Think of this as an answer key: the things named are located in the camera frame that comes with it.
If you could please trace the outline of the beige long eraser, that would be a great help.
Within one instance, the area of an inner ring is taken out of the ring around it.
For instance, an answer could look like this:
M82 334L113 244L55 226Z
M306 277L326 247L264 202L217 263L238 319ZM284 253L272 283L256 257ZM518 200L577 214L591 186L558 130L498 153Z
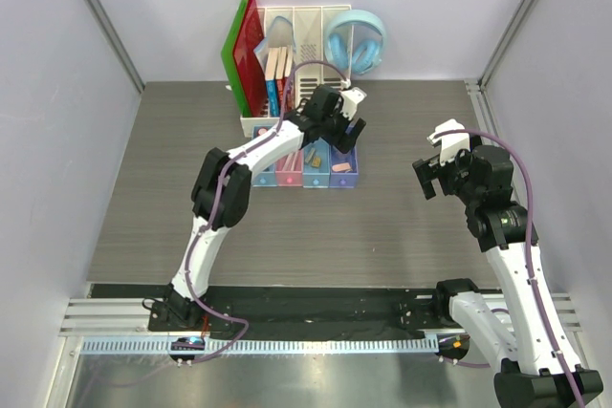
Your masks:
M305 156L304 156L304 162L305 162L305 163L309 163L309 162L310 162L310 161L313 159L313 157L314 157L315 153L316 153L316 149L315 149L315 148L311 148L311 149L310 149L310 150L309 150L309 151L308 151L308 152L305 154Z

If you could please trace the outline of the green white marker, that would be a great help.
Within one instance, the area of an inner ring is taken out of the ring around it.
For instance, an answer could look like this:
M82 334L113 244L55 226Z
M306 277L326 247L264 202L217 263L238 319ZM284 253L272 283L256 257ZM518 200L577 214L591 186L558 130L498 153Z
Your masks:
M295 155L292 156L292 161L290 164L290 171L296 171L298 168L298 164L299 164L299 154L296 153Z

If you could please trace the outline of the pink stapler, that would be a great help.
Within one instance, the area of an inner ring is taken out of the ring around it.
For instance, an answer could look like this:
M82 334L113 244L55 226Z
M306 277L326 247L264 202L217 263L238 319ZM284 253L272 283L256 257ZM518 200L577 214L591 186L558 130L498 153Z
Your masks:
M343 163L334 164L331 167L331 170L334 173L348 173L348 172L351 172L353 168L349 162L343 162Z

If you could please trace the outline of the purple drawer bin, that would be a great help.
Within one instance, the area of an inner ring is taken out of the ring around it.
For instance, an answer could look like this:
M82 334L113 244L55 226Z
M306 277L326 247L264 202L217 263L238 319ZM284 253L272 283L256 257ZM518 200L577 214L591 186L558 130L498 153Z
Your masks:
M334 173L334 164L349 162L353 170L348 173ZM354 147L348 153L341 153L336 147L330 150L330 188L355 188L359 179L358 151Z

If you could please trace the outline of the pink drawer bin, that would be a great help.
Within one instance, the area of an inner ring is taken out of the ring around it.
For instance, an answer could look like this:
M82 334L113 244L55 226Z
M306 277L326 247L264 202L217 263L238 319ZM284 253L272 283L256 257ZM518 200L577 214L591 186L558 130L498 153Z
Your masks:
M296 171L290 171L292 156L299 154L299 164ZM303 154L295 152L276 162L276 179L280 187L301 187L303 185Z

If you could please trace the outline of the light blue drawer bin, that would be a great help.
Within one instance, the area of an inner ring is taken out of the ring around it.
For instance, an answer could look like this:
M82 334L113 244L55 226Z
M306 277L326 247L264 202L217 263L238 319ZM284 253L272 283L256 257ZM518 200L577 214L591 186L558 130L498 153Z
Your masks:
M252 128L252 137L258 138L255 134L255 130L260 127L267 127L268 131L272 129L272 125L255 125ZM277 187L277 179L276 179L276 167L275 164L271 164L269 167L265 168L258 176L255 177L253 186L258 187Z

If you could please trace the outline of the green red folder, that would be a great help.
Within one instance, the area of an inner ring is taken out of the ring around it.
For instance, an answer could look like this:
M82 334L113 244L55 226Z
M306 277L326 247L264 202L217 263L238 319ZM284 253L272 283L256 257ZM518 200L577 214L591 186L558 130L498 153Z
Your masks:
M264 39L256 0L241 0L221 50L230 89L243 118L260 117L268 100L255 48Z

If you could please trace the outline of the red black stamp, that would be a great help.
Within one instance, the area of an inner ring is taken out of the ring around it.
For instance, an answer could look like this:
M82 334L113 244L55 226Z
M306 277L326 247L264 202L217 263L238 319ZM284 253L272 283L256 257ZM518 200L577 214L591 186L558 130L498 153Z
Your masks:
M256 134L258 137L263 136L263 135L264 135L264 134L266 134L267 132L268 132L268 128L267 128L267 127L260 127L260 128L257 128L257 129L255 130L255 134Z

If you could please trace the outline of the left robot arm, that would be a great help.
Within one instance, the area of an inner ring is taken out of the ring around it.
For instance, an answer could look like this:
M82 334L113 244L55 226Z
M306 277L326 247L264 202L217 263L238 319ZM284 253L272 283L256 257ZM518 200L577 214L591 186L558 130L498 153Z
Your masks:
M204 312L212 312L202 301L212 266L230 229L248 210L253 180L317 140L350 152L366 125L356 117L365 98L357 87L339 91L319 85L266 133L229 151L208 151L191 192L193 220L185 255L164 292L159 318L185 331L202 323Z

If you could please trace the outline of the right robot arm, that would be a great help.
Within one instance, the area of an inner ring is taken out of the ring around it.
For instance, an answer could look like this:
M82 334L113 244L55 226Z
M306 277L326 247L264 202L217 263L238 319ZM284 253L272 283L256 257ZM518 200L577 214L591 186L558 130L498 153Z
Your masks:
M467 224L504 295L505 325L469 279L441 281L431 312L445 327L460 325L495 372L502 407L582 407L603 391L598 371L583 367L560 323L543 275L528 211L515 202L514 165L498 146L466 142L444 158L413 163L426 198L439 181L465 206Z

